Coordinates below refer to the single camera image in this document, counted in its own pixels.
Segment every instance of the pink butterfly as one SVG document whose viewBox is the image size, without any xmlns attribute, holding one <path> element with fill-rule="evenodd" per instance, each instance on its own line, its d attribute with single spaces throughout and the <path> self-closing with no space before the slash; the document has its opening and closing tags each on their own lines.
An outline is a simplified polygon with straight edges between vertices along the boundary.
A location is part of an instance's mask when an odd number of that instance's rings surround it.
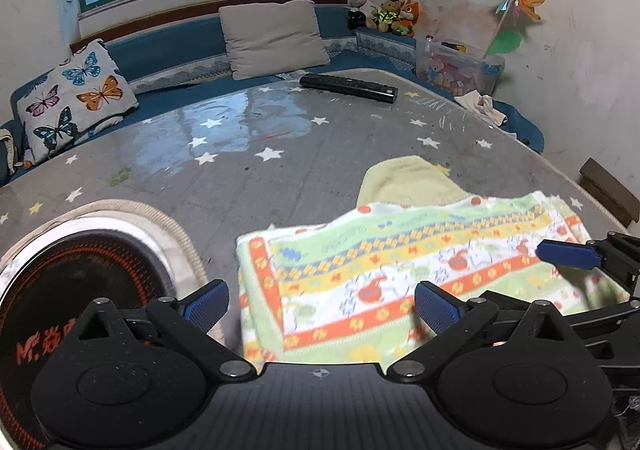
<svg viewBox="0 0 640 450">
<path fill-rule="evenodd" d="M 53 107 L 56 103 L 60 101 L 60 98 L 57 96 L 58 94 L 58 85 L 54 85 L 53 88 L 47 93 L 47 96 L 44 98 L 35 97 L 38 102 L 31 104 L 27 107 L 27 112 L 30 112 L 34 116 L 39 116 L 44 113 L 46 109 L 49 107 Z"/>
</svg>

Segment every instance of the butterfly pillow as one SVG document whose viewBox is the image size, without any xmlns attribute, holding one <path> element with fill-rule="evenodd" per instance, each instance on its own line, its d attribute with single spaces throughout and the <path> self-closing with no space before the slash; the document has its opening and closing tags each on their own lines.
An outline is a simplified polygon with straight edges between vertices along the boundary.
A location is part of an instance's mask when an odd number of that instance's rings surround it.
<svg viewBox="0 0 640 450">
<path fill-rule="evenodd" d="M 37 79 L 16 103 L 31 150 L 25 160 L 33 164 L 79 143 L 88 132 L 118 123 L 138 106 L 102 40 L 94 40 Z"/>
</svg>

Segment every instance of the orange butterfly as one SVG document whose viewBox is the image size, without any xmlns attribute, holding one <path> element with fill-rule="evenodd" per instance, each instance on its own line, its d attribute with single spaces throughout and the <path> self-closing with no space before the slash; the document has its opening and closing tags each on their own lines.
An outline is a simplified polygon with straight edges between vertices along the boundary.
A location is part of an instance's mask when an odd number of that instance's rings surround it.
<svg viewBox="0 0 640 450">
<path fill-rule="evenodd" d="M 112 75 L 108 76 L 104 81 L 102 90 L 96 89 L 96 92 L 76 94 L 76 98 L 86 104 L 88 110 L 100 110 L 102 103 L 109 103 L 107 98 L 119 100 L 122 97 L 122 89 L 118 87 L 118 81 Z"/>
</svg>

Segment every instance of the sofa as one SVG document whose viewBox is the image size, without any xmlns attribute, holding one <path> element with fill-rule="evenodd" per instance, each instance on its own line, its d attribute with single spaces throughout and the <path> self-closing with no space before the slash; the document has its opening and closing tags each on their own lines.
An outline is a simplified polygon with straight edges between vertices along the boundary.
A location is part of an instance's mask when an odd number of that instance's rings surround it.
<svg viewBox="0 0 640 450">
<path fill-rule="evenodd" d="M 320 35 L 331 62 L 307 71 L 324 73 L 353 68 L 380 69 L 452 99 L 450 94 L 415 76 L 415 39 L 382 34 L 366 28 L 351 30 L 347 26 L 348 8 L 345 6 L 317 4 L 315 10 Z M 140 105 L 125 115 L 122 122 L 92 135 L 90 140 L 178 107 L 281 79 L 278 76 L 263 76 L 233 80 L 217 15 L 139 32 L 107 42 L 106 46 Z M 33 82 L 28 82 L 13 92 L 10 101 L 14 116 L 17 116 L 16 102 L 31 87 Z M 501 126 L 503 130 L 515 134 L 534 151 L 543 151 L 544 137 L 533 123 L 507 103 L 494 102 L 494 106 L 508 117 Z M 18 158 L 21 159 L 27 145 L 19 120 L 14 118 L 0 128 L 12 133 Z M 3 150 L 6 149 L 5 145 L 0 141 L 0 185 L 25 172 L 19 169 L 9 176 L 6 150 Z"/>
</svg>

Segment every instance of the pinwheel stick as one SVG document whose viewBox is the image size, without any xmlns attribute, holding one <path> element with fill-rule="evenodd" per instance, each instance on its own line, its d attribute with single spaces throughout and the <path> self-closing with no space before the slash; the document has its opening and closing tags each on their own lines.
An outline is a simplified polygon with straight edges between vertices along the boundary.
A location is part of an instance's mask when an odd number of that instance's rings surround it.
<svg viewBox="0 0 640 450">
<path fill-rule="evenodd" d="M 494 44 L 495 37 L 497 37 L 498 33 L 500 33 L 500 28 L 502 27 L 502 24 L 504 24 L 504 19 L 507 18 L 507 14 L 509 13 L 509 10 L 511 9 L 511 5 L 513 4 L 513 1 L 514 0 L 509 0 L 507 2 L 507 7 L 502 12 L 502 18 L 500 19 L 500 22 L 498 23 L 498 27 L 495 28 L 494 35 L 491 37 L 491 41 L 489 42 L 489 45 L 484 50 L 484 54 L 482 55 L 482 58 L 486 58 L 486 56 L 489 54 L 489 49 L 491 49 L 491 46 Z"/>
</svg>

